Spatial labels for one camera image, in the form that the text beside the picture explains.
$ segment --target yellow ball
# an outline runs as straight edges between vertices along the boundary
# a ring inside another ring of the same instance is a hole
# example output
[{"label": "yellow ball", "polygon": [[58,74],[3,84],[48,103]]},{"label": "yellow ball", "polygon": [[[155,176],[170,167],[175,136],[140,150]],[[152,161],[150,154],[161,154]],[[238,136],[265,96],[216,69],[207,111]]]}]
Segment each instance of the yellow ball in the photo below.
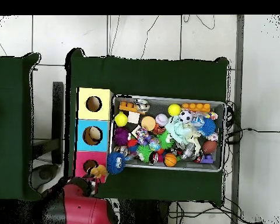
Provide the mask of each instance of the yellow ball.
[{"label": "yellow ball", "polygon": [[171,116],[179,115],[180,112],[181,112],[181,108],[180,108],[180,105],[178,105],[178,104],[171,104],[171,105],[168,107],[168,113],[169,113]]},{"label": "yellow ball", "polygon": [[115,123],[117,124],[118,127],[123,127],[127,124],[128,122],[128,117],[120,111],[114,118]]}]

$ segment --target dark green tablecloth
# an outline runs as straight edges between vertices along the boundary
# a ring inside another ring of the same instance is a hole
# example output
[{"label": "dark green tablecloth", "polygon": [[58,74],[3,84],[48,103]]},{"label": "dark green tablecloth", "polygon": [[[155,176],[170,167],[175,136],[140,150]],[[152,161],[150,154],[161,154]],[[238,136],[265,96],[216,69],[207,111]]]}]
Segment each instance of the dark green tablecloth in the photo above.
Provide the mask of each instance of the dark green tablecloth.
[{"label": "dark green tablecloth", "polygon": [[[88,58],[83,57],[80,49],[72,50],[66,59],[67,92],[71,88],[69,161],[73,161],[74,154],[77,87],[110,89],[114,94],[225,102],[227,66],[226,58],[214,62]],[[72,162],[69,163],[69,174],[72,174]],[[126,167],[120,174],[109,175],[106,183],[100,185],[97,196],[167,201],[210,200],[220,204],[222,172]]]},{"label": "dark green tablecloth", "polygon": [[0,57],[0,199],[37,200],[30,187],[30,70],[39,54]]}]

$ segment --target black stand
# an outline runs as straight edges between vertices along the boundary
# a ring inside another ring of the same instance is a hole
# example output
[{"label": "black stand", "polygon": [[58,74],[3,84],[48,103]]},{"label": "black stand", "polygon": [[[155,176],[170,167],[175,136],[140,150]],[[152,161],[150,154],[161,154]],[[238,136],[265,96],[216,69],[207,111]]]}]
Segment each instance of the black stand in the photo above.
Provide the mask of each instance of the black stand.
[{"label": "black stand", "polygon": [[53,82],[52,91],[52,138],[33,144],[32,160],[51,152],[53,165],[42,165],[32,170],[32,185],[38,189],[56,176],[57,165],[63,161],[64,85]]}]

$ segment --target plastic container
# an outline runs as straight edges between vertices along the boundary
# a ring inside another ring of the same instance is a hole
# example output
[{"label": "plastic container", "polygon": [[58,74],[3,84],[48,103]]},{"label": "plastic container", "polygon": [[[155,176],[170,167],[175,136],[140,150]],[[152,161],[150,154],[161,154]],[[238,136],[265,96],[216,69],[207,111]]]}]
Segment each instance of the plastic container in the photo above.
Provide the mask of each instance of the plastic container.
[{"label": "plastic container", "polygon": [[[156,117],[158,114],[163,113],[168,118],[171,117],[168,114],[168,107],[177,103],[179,105],[183,103],[209,103],[211,106],[211,111],[214,111],[218,118],[215,120],[216,124],[216,133],[218,133],[218,146],[214,153],[212,153],[213,163],[195,163],[190,159],[181,160],[176,163],[174,167],[166,167],[164,163],[157,162],[155,165],[151,165],[148,163],[144,163],[139,159],[130,160],[126,162],[127,167],[140,167],[143,169],[166,169],[166,170],[188,170],[188,171],[200,171],[200,172],[219,172],[224,163],[224,153],[225,153],[225,131],[226,131],[226,104],[224,102],[219,101],[202,101],[202,100],[184,100],[184,99],[172,99],[172,98],[159,98],[159,97],[145,97],[145,96],[132,96],[131,98],[123,98],[123,97],[113,97],[114,104],[114,116],[119,113],[119,105],[121,101],[125,101],[127,103],[133,103],[135,99],[145,99],[148,101],[150,105],[149,111],[142,115],[140,114],[139,123],[141,119],[145,116]],[[116,128],[115,121],[110,122],[110,152],[113,151],[115,147],[115,143],[113,142],[114,130]],[[127,123],[125,128],[127,128],[130,132],[132,132],[136,128],[137,124]],[[198,138],[200,144],[206,140],[203,136]]]}]

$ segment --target circular hole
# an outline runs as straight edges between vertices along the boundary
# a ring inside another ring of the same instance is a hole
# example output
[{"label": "circular hole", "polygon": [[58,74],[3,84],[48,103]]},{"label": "circular hole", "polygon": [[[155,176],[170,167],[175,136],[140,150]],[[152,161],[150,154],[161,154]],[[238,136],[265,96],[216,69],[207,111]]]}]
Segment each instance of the circular hole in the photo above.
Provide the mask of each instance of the circular hole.
[{"label": "circular hole", "polygon": [[87,127],[83,132],[83,140],[88,145],[98,145],[103,139],[103,132],[99,127]]},{"label": "circular hole", "polygon": [[95,160],[87,160],[84,164],[83,164],[83,170],[85,173],[90,173],[90,171],[94,168],[97,167],[98,164]]},{"label": "circular hole", "polygon": [[102,107],[102,101],[97,96],[91,96],[86,101],[86,108],[89,111],[97,112]]}]

